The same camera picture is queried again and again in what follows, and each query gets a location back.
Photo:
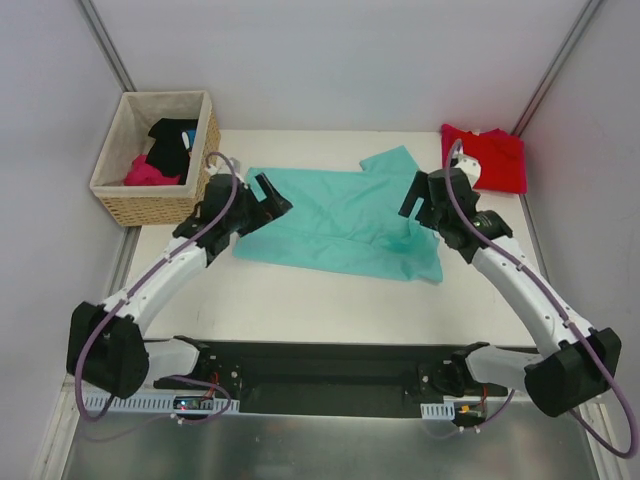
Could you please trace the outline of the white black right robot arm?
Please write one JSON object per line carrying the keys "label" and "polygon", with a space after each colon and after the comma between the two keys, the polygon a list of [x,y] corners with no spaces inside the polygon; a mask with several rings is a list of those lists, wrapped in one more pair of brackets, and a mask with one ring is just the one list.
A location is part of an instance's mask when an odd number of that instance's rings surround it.
{"label": "white black right robot arm", "polygon": [[533,354],[476,342],[455,351],[441,375],[442,391],[473,394],[484,384],[526,393],[557,417],[611,387],[621,340],[598,330],[559,298],[526,259],[511,228],[479,200],[459,168],[419,171],[400,207],[403,217],[437,231],[445,244],[502,295],[534,341]]}

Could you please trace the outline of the woven wicker basket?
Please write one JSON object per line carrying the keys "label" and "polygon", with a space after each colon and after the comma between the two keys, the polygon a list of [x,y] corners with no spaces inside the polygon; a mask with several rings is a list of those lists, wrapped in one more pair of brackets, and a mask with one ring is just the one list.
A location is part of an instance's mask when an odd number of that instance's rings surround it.
{"label": "woven wicker basket", "polygon": [[[163,118],[197,121],[185,182],[126,186],[124,179],[134,159],[152,146],[149,130]],[[124,93],[89,188],[121,226],[176,224],[203,198],[210,177],[205,157],[218,149],[220,138],[212,100],[205,90]]]}

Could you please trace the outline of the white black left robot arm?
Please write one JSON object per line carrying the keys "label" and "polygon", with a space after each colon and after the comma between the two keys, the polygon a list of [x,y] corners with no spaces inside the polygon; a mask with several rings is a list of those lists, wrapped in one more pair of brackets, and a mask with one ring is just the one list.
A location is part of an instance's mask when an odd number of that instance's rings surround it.
{"label": "white black left robot arm", "polygon": [[203,200],[177,225],[152,266],[101,303],[83,302],[75,308],[66,370],[77,382],[120,399],[172,376],[191,389],[209,382],[212,367],[195,340],[175,336],[147,341],[144,335],[168,301],[229,246],[232,235],[248,235],[291,210],[291,202],[265,174],[255,179],[262,198],[236,176],[213,176]]}

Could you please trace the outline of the teal t shirt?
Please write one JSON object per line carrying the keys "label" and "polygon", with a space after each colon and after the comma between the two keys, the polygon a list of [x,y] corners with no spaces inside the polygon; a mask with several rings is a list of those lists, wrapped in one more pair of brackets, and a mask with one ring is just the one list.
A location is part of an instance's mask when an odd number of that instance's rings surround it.
{"label": "teal t shirt", "polygon": [[436,234],[398,211],[418,165],[398,146],[357,171],[265,168],[293,207],[236,241],[238,259],[381,279],[439,284]]}

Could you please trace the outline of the red t shirt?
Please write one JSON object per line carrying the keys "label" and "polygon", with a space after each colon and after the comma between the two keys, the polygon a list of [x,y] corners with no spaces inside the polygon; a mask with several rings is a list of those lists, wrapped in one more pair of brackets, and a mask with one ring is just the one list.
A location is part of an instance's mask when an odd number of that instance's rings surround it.
{"label": "red t shirt", "polygon": [[442,164],[456,140],[462,141],[466,155],[479,162],[481,175],[476,189],[518,195],[527,192],[524,143],[520,138],[501,129],[476,134],[450,124],[442,124],[440,134]]}

